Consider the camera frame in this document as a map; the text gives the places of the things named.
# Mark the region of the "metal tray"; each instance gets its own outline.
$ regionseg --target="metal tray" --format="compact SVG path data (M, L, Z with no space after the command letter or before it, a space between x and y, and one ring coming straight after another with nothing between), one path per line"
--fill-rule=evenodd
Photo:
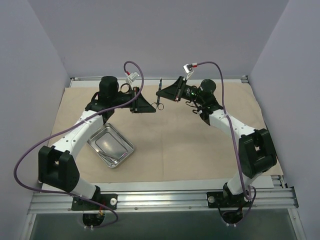
M119 166L135 150L134 145L109 122L106 122L87 142L110 168Z

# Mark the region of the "robotic arm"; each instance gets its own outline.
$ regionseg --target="robotic arm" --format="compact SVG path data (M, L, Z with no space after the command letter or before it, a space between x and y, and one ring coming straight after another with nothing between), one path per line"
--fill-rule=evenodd
M187 77L180 76L177 81L156 93L157 96L175 102L181 99L187 100L186 104L193 103L192 112L199 115L209 126L214 126L225 134L231 136L230 123L214 96L216 84L210 79L205 79L199 87L187 85L187 80L193 73L193 64L183 68ZM276 165L276 151L270 133L266 129L254 129L228 114L232 123L244 188L240 174L237 171L232 179L223 186L223 202L226 207L239 207L244 200L244 191L247 191L252 182L262 173Z
M128 102L137 94L139 88L129 87L126 93L118 90L117 78L104 76L99 83L99 92L93 95L75 124L101 110ZM156 109L141 94L125 108L129 108L132 113L156 112ZM96 115L68 132L51 147L43 146L38 153L39 181L65 192L100 202L100 188L80 177L75 160L89 137L101 128L114 112L111 110L102 115Z

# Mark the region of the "surgical scissors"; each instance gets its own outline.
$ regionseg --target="surgical scissors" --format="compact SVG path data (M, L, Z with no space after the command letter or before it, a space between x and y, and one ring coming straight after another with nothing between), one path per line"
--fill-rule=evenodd
M160 91L162 88L162 78L160 78L160 81L159 81L159 88L158 88L158 91ZM156 102L153 102L151 104L152 107L154 107L155 109L158 109L158 110L163 110L165 108L165 105L163 105L162 103L160 103L160 96L157 97L156 99Z

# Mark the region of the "gray wall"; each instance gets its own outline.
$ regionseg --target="gray wall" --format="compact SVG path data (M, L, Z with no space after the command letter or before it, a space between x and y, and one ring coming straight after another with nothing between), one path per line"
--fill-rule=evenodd
M0 2L0 233L18 239L32 192L18 186L13 169L34 143L49 136L69 79L57 51L27 0ZM35 185L34 151L21 165L23 182Z
M147 77L217 61L224 75L253 69L288 0L29 0L70 76L123 76L126 60ZM218 77L203 66L193 78Z
M319 0L290 0L249 78L310 240L320 235L319 12Z

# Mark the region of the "tan mat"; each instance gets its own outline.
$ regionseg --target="tan mat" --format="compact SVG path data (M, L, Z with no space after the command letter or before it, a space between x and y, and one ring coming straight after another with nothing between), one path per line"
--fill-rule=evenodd
M145 86L142 94L156 100L158 86ZM66 88L52 133L71 127L98 88ZM221 84L215 96L221 102ZM219 129L206 125L192 108L161 98L164 110L133 114L116 109L109 122L135 147L118 168L109 168L86 144L76 159L80 175L91 183L156 182L231 178L237 170L232 140ZM226 83L227 111L246 123L265 127L261 109L248 84ZM59 138L50 141L53 144ZM277 164L265 175L282 175Z

